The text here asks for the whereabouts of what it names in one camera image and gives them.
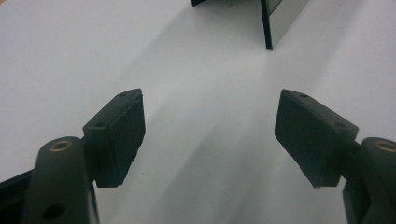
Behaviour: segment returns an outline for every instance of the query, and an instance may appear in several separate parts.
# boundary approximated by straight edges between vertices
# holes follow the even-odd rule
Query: white surface
[[[301,91],[395,140],[396,2],[311,0],[275,51],[260,1],[7,0],[0,5],[0,181],[141,88],[147,133],[102,223],[346,223],[343,183],[312,189],[274,137]]]

